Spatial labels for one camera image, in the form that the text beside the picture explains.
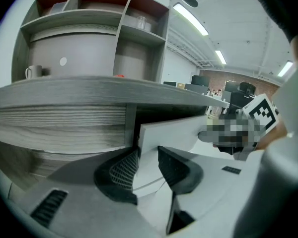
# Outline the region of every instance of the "office room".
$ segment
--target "office room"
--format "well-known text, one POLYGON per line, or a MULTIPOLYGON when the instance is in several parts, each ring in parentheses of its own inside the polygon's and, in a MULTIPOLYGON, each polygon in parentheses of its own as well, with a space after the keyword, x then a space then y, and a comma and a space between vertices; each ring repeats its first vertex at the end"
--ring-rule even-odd
POLYGON ((273 1, 0 6, 0 223, 42 238, 294 232, 298 11, 273 1))

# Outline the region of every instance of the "computer monitor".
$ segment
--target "computer monitor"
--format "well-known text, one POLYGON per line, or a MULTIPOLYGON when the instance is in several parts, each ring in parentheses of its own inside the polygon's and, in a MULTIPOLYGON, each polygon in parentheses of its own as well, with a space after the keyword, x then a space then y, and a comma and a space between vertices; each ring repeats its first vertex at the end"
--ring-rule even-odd
POLYGON ((256 86, 252 85, 251 83, 241 82, 239 84, 239 90, 243 93, 254 95, 256 91, 256 86))
POLYGON ((192 76, 192 85, 204 85, 209 86, 210 78, 205 76, 192 76))
POLYGON ((172 85, 172 86, 177 86, 177 82, 165 81, 163 84, 164 84, 164 85, 172 85))
POLYGON ((192 85, 192 84, 185 84, 185 88, 187 90, 197 92, 200 94, 206 95, 208 93, 208 87, 203 85, 192 85))
POLYGON ((238 86, 239 86, 239 83, 226 82, 225 91, 231 92, 231 93, 234 91, 238 91, 238 86))
POLYGON ((230 102, 230 94, 231 92, 223 91, 221 100, 225 100, 226 102, 230 102))

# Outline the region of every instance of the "wooden desk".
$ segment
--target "wooden desk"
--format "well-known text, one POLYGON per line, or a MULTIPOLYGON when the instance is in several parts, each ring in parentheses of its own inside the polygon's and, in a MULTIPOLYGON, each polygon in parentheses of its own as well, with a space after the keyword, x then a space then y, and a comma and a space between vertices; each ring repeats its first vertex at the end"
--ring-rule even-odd
MULTIPOLYGON (((215 100, 220 101, 221 104, 222 104, 222 106, 220 106, 220 107, 222 107, 222 108, 226 108, 226 109, 229 108, 229 102, 222 101, 222 100, 221 100, 221 96, 213 96, 213 97, 212 97, 212 96, 209 96, 209 95, 207 95, 207 96, 210 97, 210 98, 213 98, 213 99, 215 99, 215 100)), ((210 114, 212 108, 213 108, 213 106, 209 106, 208 111, 207 111, 207 113, 206 113, 207 116, 210 114)))
POLYGON ((23 80, 0 88, 0 169, 26 190, 70 161, 133 145, 141 124, 200 116, 206 106, 226 103, 117 77, 23 80))

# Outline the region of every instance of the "mug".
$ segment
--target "mug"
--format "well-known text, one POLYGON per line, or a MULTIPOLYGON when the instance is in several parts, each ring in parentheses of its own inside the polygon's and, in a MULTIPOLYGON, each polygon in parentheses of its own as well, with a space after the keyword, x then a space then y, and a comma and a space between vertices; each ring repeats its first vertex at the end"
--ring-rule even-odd
POLYGON ((37 77, 42 77, 42 66, 31 65, 25 70, 26 79, 32 79, 37 77))

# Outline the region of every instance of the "fluorescent light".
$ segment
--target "fluorescent light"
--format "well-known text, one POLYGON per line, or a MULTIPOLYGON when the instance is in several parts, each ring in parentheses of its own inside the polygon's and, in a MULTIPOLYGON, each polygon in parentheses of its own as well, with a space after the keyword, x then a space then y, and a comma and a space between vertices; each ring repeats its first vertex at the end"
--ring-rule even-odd
POLYGON ((285 75, 285 73, 293 66, 293 62, 292 61, 288 61, 286 64, 285 64, 285 66, 284 66, 284 68, 279 72, 279 74, 278 74, 278 76, 279 77, 282 77, 282 76, 284 76, 285 75))
POLYGON ((215 53, 217 53, 217 55, 218 55, 219 59, 221 60, 221 62, 223 64, 226 64, 226 61, 225 61, 225 59, 224 59, 224 57, 222 55, 222 52, 220 50, 215 50, 215 53))
POLYGON ((196 29, 199 30, 199 32, 203 35, 206 36, 209 33, 205 30, 203 25, 193 16, 186 8, 184 8, 181 4, 177 3, 173 7, 177 12, 179 12, 182 16, 184 16, 187 20, 190 21, 192 25, 196 27, 196 29))

